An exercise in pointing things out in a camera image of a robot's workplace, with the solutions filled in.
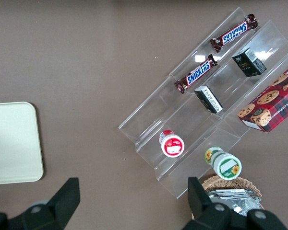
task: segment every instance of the cream plastic tray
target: cream plastic tray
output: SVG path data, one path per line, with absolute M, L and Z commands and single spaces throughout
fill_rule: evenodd
M 0 103 L 0 184 L 32 182 L 43 175 L 35 108 Z

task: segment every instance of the small jar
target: small jar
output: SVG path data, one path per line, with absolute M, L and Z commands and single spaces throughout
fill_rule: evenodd
M 209 148 L 205 153 L 205 160 L 219 177 L 227 181 L 237 178 L 242 170 L 240 160 L 220 147 Z
M 163 153 L 168 157 L 178 157 L 184 151 L 184 142 L 172 130 L 164 130 L 159 136 Z

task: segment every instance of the clear acrylic display stand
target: clear acrylic display stand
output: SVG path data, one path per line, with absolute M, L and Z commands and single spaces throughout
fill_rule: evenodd
M 257 96 L 252 93 L 254 89 L 288 52 L 288 41 L 272 22 L 267 22 L 262 28 L 238 37 L 229 47 L 223 47 L 215 56 L 219 60 L 218 68 L 181 94 L 174 82 L 203 61 L 195 62 L 196 55 L 205 58 L 214 54 L 210 38 L 237 25 L 245 16 L 240 8 L 234 11 L 119 127 L 135 144 L 138 154 L 154 168 L 157 180 L 176 198 L 187 190 L 188 177 L 200 178 L 211 168 L 204 160 L 209 147 L 219 146 L 229 151 L 250 129 L 238 119 L 240 110 L 236 108 L 240 108 L 246 95 Z M 249 47 L 267 70 L 247 78 L 231 56 Z M 200 85 L 208 85 L 223 105 L 217 115 L 208 112 L 195 96 L 194 89 Z M 185 142 L 185 151 L 177 158 L 169 158 L 161 150 L 159 135 L 166 129 L 173 130 Z
M 134 143 L 141 145 L 150 132 L 162 126 L 180 107 L 190 98 L 190 93 L 201 83 L 217 71 L 222 62 L 230 58 L 238 44 L 250 38 L 258 29 L 235 38 L 217 53 L 211 43 L 212 37 L 218 37 L 225 31 L 239 24 L 246 17 L 246 13 L 237 8 L 223 21 L 195 50 L 193 50 L 167 77 L 167 79 L 119 126 L 119 129 Z M 185 94 L 181 94 L 174 83 L 185 77 L 190 71 L 200 65 L 209 54 L 213 54 L 219 65 L 213 67 Z

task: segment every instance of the sunflower label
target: sunflower label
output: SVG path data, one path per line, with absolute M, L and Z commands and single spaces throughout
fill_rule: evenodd
M 221 163 L 220 171 L 222 176 L 226 178 L 235 177 L 239 172 L 239 164 L 234 159 L 227 159 Z
M 208 149 L 205 153 L 206 162 L 212 166 L 212 164 L 210 163 L 212 156 L 215 153 L 220 152 L 220 151 L 223 151 L 220 147 L 212 147 L 212 148 Z

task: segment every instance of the cookie box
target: cookie box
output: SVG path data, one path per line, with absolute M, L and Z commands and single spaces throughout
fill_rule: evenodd
M 270 132 L 288 117 L 288 69 L 244 107 L 238 117 L 248 127 Z

